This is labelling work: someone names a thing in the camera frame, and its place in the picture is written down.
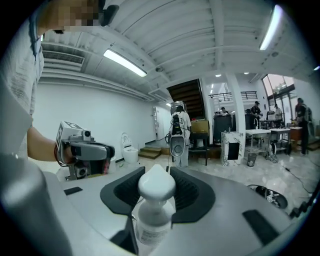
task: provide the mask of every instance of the smoke detector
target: smoke detector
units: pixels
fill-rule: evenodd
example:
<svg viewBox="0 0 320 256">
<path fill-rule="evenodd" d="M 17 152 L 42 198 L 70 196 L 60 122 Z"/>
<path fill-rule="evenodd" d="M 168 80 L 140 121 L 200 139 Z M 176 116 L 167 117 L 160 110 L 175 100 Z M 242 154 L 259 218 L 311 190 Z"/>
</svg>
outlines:
<svg viewBox="0 0 320 256">
<path fill-rule="evenodd" d="M 160 73 L 160 72 L 164 71 L 164 68 L 162 66 L 157 66 L 155 68 L 155 71 Z"/>
</svg>

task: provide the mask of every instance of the person wearing black shirt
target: person wearing black shirt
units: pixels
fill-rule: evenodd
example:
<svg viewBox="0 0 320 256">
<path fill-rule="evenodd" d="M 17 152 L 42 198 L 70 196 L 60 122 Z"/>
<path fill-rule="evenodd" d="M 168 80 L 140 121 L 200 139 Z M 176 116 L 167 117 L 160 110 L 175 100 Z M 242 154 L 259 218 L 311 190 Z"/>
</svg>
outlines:
<svg viewBox="0 0 320 256">
<path fill-rule="evenodd" d="M 251 129 L 255 129 L 258 125 L 258 129 L 260 128 L 259 122 L 260 122 L 260 116 L 262 116 L 261 110 L 259 108 L 259 102 L 256 101 L 254 103 L 254 106 L 251 108 L 251 118 L 250 118 L 250 124 Z"/>
<path fill-rule="evenodd" d="M 226 108 L 224 106 L 221 108 L 221 111 L 222 111 L 223 114 L 229 114 L 229 112 L 226 111 Z"/>
<path fill-rule="evenodd" d="M 305 119 L 305 114 L 307 111 L 307 106 L 304 104 L 302 98 L 298 98 L 298 104 L 295 106 L 295 119 L 302 128 L 301 130 L 301 154 L 303 156 L 307 153 L 308 139 L 309 139 L 309 130 L 308 122 Z"/>
</svg>

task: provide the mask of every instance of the person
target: person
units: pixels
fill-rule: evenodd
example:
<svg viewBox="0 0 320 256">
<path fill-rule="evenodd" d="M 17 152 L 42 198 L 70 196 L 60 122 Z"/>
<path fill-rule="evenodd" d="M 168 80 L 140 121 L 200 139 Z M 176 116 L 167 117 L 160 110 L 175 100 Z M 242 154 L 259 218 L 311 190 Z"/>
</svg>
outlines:
<svg viewBox="0 0 320 256">
<path fill-rule="evenodd" d="M 275 106 L 275 119 L 276 119 L 275 123 L 277 124 L 278 127 L 280 127 L 281 121 L 282 121 L 282 111 L 277 104 L 275 104 L 274 106 Z"/>
<path fill-rule="evenodd" d="M 298 98 L 298 104 L 295 106 L 295 120 L 298 123 L 301 130 L 301 155 L 306 156 L 307 146 L 309 140 L 308 121 L 306 120 L 307 106 L 304 104 L 302 98 Z"/>
<path fill-rule="evenodd" d="M 98 2 L 47 0 L 21 25 L 11 40 L 0 63 L 0 83 L 1 86 L 7 86 L 31 116 L 35 112 L 37 85 L 44 67 L 41 37 L 50 30 L 63 34 L 68 27 L 86 25 L 88 21 L 93 21 L 95 13 L 98 13 Z M 55 146 L 54 140 L 45 138 L 31 126 L 16 154 L 19 158 L 30 157 L 54 162 Z M 72 162 L 73 155 L 69 147 L 63 154 L 67 163 Z"/>
<path fill-rule="evenodd" d="M 226 108 L 224 106 L 221 108 L 221 111 L 222 111 L 223 114 L 229 114 L 229 112 L 226 111 Z"/>
<path fill-rule="evenodd" d="M 175 112 L 172 114 L 173 116 L 178 115 L 183 121 L 180 123 L 180 128 L 182 130 L 182 134 L 184 136 L 184 150 L 181 156 L 175 157 L 174 161 L 176 166 L 178 167 L 187 167 L 188 157 L 189 157 L 189 144 L 190 144 L 190 131 L 191 131 L 191 121 L 188 113 L 184 110 L 183 106 L 179 105 Z"/>
<path fill-rule="evenodd" d="M 259 104 L 260 103 L 256 101 L 254 103 L 254 106 L 251 108 L 251 118 L 250 118 L 251 129 L 255 129 L 257 125 L 258 125 L 258 129 L 260 128 L 260 125 L 259 125 L 260 116 L 262 116 L 263 114 L 261 113 Z"/>
</svg>

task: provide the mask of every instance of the black trash bin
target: black trash bin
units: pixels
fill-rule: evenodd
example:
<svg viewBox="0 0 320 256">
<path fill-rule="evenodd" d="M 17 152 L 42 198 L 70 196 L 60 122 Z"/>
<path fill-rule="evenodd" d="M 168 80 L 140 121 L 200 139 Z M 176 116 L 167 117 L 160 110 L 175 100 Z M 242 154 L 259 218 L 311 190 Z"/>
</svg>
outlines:
<svg viewBox="0 0 320 256">
<path fill-rule="evenodd" d="M 254 153 L 248 154 L 248 162 L 246 163 L 248 166 L 253 167 L 255 165 L 257 159 L 257 155 Z"/>
</svg>

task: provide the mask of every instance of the ceiling light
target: ceiling light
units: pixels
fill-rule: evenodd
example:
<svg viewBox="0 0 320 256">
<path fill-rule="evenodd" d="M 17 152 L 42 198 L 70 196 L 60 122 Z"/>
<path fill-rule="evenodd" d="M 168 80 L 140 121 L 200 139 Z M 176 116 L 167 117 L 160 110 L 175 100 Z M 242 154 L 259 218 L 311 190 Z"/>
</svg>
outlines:
<svg viewBox="0 0 320 256">
<path fill-rule="evenodd" d="M 262 44 L 260 45 L 260 50 L 264 51 L 265 49 L 268 48 L 271 39 L 274 37 L 277 27 L 279 25 L 279 22 L 281 20 L 281 16 L 282 16 L 282 8 L 279 5 L 276 5 L 273 9 L 272 12 L 272 17 L 271 17 L 271 21 L 268 27 L 268 31 L 265 34 L 265 37 L 262 41 Z"/>
<path fill-rule="evenodd" d="M 130 62 L 129 60 L 125 59 L 124 57 L 120 56 L 118 53 L 115 53 L 114 51 L 108 49 L 103 54 L 104 57 L 107 57 L 108 59 L 119 63 L 120 65 L 126 67 L 127 69 L 131 70 L 132 72 L 136 73 L 140 77 L 145 77 L 147 75 L 146 72 L 144 72 L 141 68 Z"/>
</svg>

